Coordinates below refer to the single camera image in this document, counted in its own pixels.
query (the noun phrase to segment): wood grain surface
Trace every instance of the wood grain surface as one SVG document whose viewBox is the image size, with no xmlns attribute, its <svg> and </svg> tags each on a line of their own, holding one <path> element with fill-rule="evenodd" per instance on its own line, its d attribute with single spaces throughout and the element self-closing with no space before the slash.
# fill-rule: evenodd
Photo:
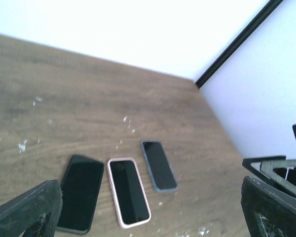
<svg viewBox="0 0 296 237">
<path fill-rule="evenodd" d="M 152 188 L 142 139 L 162 141 L 176 192 Z M 133 157 L 152 212 L 121 229 L 105 171 L 88 237 L 249 236 L 240 205 L 248 172 L 192 81 L 0 36 L 0 205 L 61 181 L 72 154 Z"/>
</svg>

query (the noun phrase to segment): gray phone case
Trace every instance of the gray phone case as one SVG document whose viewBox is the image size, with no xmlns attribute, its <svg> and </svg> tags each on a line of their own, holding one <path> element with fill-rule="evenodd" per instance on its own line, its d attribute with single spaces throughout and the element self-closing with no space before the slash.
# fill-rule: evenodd
<svg viewBox="0 0 296 237">
<path fill-rule="evenodd" d="M 155 183 L 155 180 L 154 180 L 154 176 L 153 176 L 152 171 L 151 171 L 151 167 L 150 167 L 150 164 L 149 164 L 149 161 L 148 161 L 148 158 L 147 158 L 146 152 L 145 152 L 145 148 L 144 148 L 144 145 L 143 145 L 144 142 L 158 142 L 158 143 L 160 143 L 160 145 L 161 145 L 161 147 L 162 147 L 162 149 L 163 149 L 163 152 L 164 152 L 164 154 L 165 154 L 165 156 L 166 156 L 167 162 L 168 162 L 168 164 L 169 164 L 170 170 L 171 170 L 171 172 L 172 172 L 173 178 L 174 178 L 174 180 L 176 181 L 176 184 L 177 184 L 177 186 L 176 186 L 174 189 L 159 189 L 159 188 L 157 187 L 157 185 L 156 185 L 156 183 Z M 142 152 L 143 152 L 143 155 L 144 155 L 144 158 L 145 158 L 146 164 L 147 164 L 148 172 L 149 172 L 149 175 L 150 175 L 150 178 L 151 178 L 151 182 L 152 182 L 152 185 L 153 185 L 154 189 L 155 189 L 157 192 L 160 192 L 160 193 L 165 193 L 165 192 L 175 191 L 175 190 L 178 188 L 178 182 L 177 182 L 177 180 L 176 180 L 176 178 L 175 178 L 175 175 L 174 175 L 174 172 L 173 172 L 173 168 L 172 168 L 171 164 L 169 163 L 168 157 L 167 157 L 167 155 L 166 155 L 166 153 L 165 153 L 165 150 L 164 150 L 164 148 L 163 148 L 162 143 L 161 143 L 160 141 L 156 141 L 156 140 L 142 140 L 142 141 L 140 142 L 140 146 L 141 146 L 141 148 L 142 148 Z"/>
</svg>

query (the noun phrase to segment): phone bezel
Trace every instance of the phone bezel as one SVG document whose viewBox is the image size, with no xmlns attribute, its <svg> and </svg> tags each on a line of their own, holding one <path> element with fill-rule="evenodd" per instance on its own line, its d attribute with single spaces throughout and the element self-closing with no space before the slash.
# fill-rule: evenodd
<svg viewBox="0 0 296 237">
<path fill-rule="evenodd" d="M 136 222 L 136 223 L 133 223 L 133 224 L 130 224 L 130 225 L 129 224 L 125 224 L 123 222 L 122 214 L 121 214 L 121 211 L 120 211 L 120 208 L 119 208 L 119 202 L 118 202 L 118 199 L 117 199 L 117 193 L 116 193 L 116 189 L 115 189 L 115 184 L 114 184 L 114 180 L 113 180 L 113 176 L 112 176 L 112 170 L 111 170 L 111 166 L 110 166 L 110 163 L 111 162 L 115 162 L 115 161 L 126 161 L 126 160 L 129 160 L 129 161 L 131 161 L 131 162 L 134 163 L 134 166 L 135 166 L 135 169 L 136 169 L 136 173 L 137 173 L 137 177 L 138 177 L 140 186 L 142 188 L 142 192 L 143 192 L 143 195 L 144 195 L 144 198 L 145 198 L 145 203 L 146 203 L 146 206 L 147 206 L 147 209 L 148 209 L 148 213 L 149 213 L 149 218 L 148 219 L 143 220 L 143 221 L 140 221 L 140 222 Z M 144 190 L 142 179 L 140 178 L 140 174 L 139 174 L 139 170 L 138 170 L 136 161 L 133 158 L 131 158 L 131 157 L 128 157 L 128 158 L 112 158 L 112 159 L 110 159 L 108 161 L 107 168 L 108 168 L 108 176 L 109 176 L 110 186 L 111 186 L 111 189 L 112 189 L 113 200 L 114 200 L 114 204 L 115 204 L 115 209 L 116 209 L 117 219 L 118 219 L 119 225 L 123 229 L 127 229 L 127 228 L 131 228 L 131 227 L 134 227 L 134 226 L 139 226 L 139 225 L 142 225 L 142 224 L 147 223 L 151 219 L 151 210 L 150 210 L 150 207 L 149 207 L 149 204 L 148 204 L 148 200 L 147 200 L 147 196 L 146 196 L 146 193 L 145 193 L 145 190 Z"/>
</svg>

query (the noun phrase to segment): phone screen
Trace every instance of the phone screen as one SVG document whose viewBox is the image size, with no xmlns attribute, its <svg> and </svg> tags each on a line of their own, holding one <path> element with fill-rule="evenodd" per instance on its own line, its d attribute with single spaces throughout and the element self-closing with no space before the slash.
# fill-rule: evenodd
<svg viewBox="0 0 296 237">
<path fill-rule="evenodd" d="M 61 184 L 63 208 L 57 229 L 78 234 L 90 230 L 103 171 L 99 161 L 78 155 L 71 158 Z"/>
<path fill-rule="evenodd" d="M 159 192 L 175 190 L 177 182 L 161 143 L 142 141 L 142 149 L 155 189 Z"/>
<path fill-rule="evenodd" d="M 131 225 L 148 220 L 150 213 L 134 162 L 111 161 L 110 168 L 123 222 Z"/>
</svg>

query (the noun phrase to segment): phone with gray case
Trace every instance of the phone with gray case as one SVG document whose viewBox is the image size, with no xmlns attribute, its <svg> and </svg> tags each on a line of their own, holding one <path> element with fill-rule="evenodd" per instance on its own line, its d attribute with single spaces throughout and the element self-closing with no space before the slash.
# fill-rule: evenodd
<svg viewBox="0 0 296 237">
<path fill-rule="evenodd" d="M 176 190 L 178 184 L 161 142 L 143 140 L 141 141 L 141 148 L 154 189 L 158 192 Z"/>
</svg>

